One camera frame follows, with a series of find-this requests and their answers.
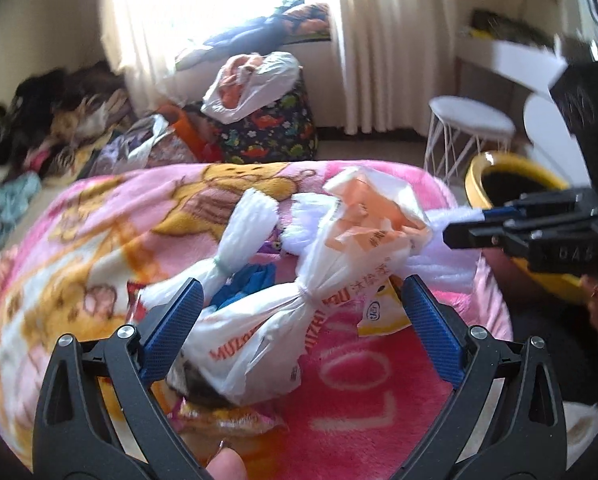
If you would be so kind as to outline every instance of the cartoon print blanket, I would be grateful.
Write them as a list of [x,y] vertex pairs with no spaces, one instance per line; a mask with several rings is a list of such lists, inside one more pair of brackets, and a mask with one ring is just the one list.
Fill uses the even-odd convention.
[[[61,334],[109,336],[125,320],[128,281],[163,280],[214,254],[246,189],[278,200],[287,224],[295,192],[321,192],[325,180],[351,164],[407,180],[424,209],[456,205],[422,170],[376,161],[167,166],[80,181],[58,197],[18,251],[0,257],[0,434],[21,460],[31,466],[38,391]],[[294,279],[294,257],[258,254],[253,261],[274,262],[277,282]],[[439,297],[466,322],[511,337],[506,306],[485,264],[472,295]],[[325,471],[337,479],[389,478],[434,420],[449,386],[412,329],[359,339],[359,318],[355,306],[330,318],[304,356],[302,386],[278,403],[288,430],[233,442],[250,478],[300,479]],[[121,428],[123,415],[108,388],[102,385],[106,406]],[[172,406],[164,385],[153,391],[165,409]],[[121,430],[120,437],[125,445]],[[187,442],[201,460],[218,444],[201,435]]]

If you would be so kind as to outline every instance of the white stool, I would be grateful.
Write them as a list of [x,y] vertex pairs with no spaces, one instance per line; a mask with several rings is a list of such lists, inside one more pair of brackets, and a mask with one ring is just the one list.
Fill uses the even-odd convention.
[[[481,142],[484,140],[496,142],[499,150],[505,152],[510,150],[515,128],[512,119],[503,112],[472,99],[454,96],[435,97],[430,101],[430,109],[432,118],[424,169],[430,171],[429,167],[432,165],[431,173],[442,177],[444,182],[447,182],[453,173],[459,176],[459,166],[475,144],[477,153],[481,152]],[[434,146],[442,133],[445,150],[437,167],[434,160]],[[469,135],[470,140],[459,156],[456,156],[454,143],[461,134]],[[454,161],[452,166],[450,166],[450,152]]]

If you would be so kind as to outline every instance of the orange cloth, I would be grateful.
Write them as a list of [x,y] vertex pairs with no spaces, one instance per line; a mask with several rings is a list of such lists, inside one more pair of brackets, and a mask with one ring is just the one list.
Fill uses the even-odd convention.
[[207,143],[199,136],[184,110],[175,105],[163,105],[157,109],[157,114],[161,114],[175,129],[177,137],[188,145],[197,161],[207,162],[204,157]]
[[221,69],[223,78],[219,83],[219,95],[223,106],[231,110],[239,106],[241,93],[245,86],[243,84],[243,71],[252,74],[262,64],[263,57],[259,54],[241,54],[240,56],[232,56],[227,60]]

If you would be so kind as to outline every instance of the blue gripper pad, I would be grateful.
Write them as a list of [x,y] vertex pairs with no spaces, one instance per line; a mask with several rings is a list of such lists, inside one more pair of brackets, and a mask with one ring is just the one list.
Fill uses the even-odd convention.
[[439,377],[457,389],[465,377],[463,348],[439,312],[436,299],[418,276],[404,280],[401,299]]
[[143,345],[139,378],[145,386],[166,378],[203,307],[204,288],[197,280],[188,280],[165,307],[165,314]]

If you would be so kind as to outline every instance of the white desk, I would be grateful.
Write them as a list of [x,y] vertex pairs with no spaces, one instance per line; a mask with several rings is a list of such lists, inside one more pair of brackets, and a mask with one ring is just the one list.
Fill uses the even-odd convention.
[[456,51],[459,60],[532,92],[524,106],[524,125],[531,144],[522,151],[574,186],[588,186],[590,177],[581,150],[550,97],[550,86],[563,74],[566,61],[547,50],[466,36],[458,39]]

